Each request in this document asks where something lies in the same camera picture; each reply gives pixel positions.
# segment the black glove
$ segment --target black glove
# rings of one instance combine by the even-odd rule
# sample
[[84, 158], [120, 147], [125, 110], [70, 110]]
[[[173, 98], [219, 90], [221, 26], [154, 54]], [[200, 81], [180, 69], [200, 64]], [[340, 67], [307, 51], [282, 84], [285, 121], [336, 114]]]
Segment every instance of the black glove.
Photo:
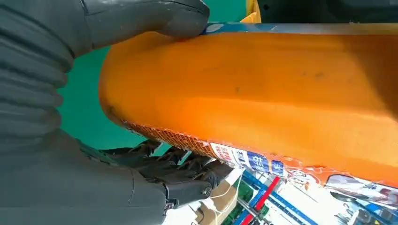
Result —
[[77, 56], [149, 30], [193, 37], [208, 16], [200, 0], [2, 0], [0, 224], [160, 223], [164, 190], [89, 163], [59, 130], [56, 89]]

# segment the orange mesh pattern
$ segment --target orange mesh pattern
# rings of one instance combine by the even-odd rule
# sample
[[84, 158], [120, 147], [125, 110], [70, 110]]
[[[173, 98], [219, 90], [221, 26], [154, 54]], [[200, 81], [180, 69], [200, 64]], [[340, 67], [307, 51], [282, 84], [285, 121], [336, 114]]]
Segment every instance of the orange mesh pattern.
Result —
[[137, 124], [129, 124], [128, 129], [138, 132], [149, 139], [160, 139], [181, 149], [188, 148], [204, 156], [217, 157], [212, 151], [210, 143], [192, 136]]

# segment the blue label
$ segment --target blue label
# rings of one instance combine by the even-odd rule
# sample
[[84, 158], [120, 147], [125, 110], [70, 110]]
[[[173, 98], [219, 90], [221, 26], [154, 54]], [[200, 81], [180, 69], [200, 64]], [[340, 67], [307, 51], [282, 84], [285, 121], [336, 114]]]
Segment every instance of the blue label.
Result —
[[272, 160], [272, 173], [277, 176], [283, 176], [283, 162]]
[[249, 158], [249, 164], [251, 168], [261, 172], [269, 172], [267, 158], [260, 154], [249, 151], [247, 152], [247, 157]]

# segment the white label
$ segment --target white label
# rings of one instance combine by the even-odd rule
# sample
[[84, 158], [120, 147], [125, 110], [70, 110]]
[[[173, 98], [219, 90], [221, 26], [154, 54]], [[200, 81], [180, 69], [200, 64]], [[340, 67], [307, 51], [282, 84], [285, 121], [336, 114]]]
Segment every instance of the white label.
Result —
[[233, 147], [210, 143], [216, 156], [230, 164], [241, 168], [250, 168], [260, 172], [270, 172], [277, 176], [284, 176], [284, 164], [281, 161], [269, 161], [265, 156], [236, 149]]

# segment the wire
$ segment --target wire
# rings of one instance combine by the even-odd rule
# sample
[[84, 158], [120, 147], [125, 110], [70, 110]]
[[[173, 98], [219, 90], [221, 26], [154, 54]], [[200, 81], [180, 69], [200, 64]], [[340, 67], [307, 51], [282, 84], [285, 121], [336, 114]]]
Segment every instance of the wire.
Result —
[[[245, 171], [245, 170], [243, 170], [243, 171], [242, 171], [242, 174], [240, 175], [239, 182], [238, 182], [238, 186], [237, 186], [238, 188], [239, 188], [239, 185], [240, 185], [240, 181], [242, 180], [242, 176], [243, 176], [243, 172], [244, 172], [244, 171]], [[227, 189], [227, 191], [224, 192], [223, 194], [221, 194], [221, 195], [216, 195], [216, 196], [213, 196], [213, 197], [210, 197], [210, 198], [213, 199], [213, 198], [218, 198], [218, 197], [221, 197], [221, 196], [226, 195], [226, 194], [230, 191], [231, 187], [232, 187], [232, 185], [229, 186], [229, 188]]]
[[218, 215], [217, 215], [217, 213], [215, 212], [215, 210], [213, 210], [213, 213], [214, 213], [214, 215], [215, 215], [215, 224], [216, 225], [218, 225]]
[[[237, 183], [237, 191], [236, 191], [236, 193], [235, 193], [235, 195], [234, 195], [234, 199], [237, 198], [237, 195], [238, 195], [238, 193], [239, 193], [239, 186], [240, 186], [240, 182], [242, 182], [242, 177], [243, 177], [243, 172], [244, 172], [244, 171], [245, 171], [245, 170], [242, 171], [242, 174], [241, 174], [240, 177], [239, 177], [239, 181], [238, 181], [238, 183]], [[224, 194], [222, 194], [222, 195], [217, 195], [217, 196], [213, 196], [213, 197], [211, 197], [211, 199], [224, 196], [224, 195], [227, 194], [228, 191], [231, 189], [231, 186], [228, 188], [228, 190], [227, 190]], [[225, 212], [231, 207], [232, 204], [233, 204], [233, 201], [231, 201], [231, 203], [230, 203], [223, 211], [217, 210], [217, 208], [215, 207], [214, 203], [213, 203], [213, 207], [212, 207], [212, 208], [209, 208], [209, 209], [211, 209], [211, 210], [214, 212], [214, 215], [215, 215], [215, 224], [216, 224], [216, 225], [218, 224], [218, 215], [217, 215], [217, 213], [225, 213]]]

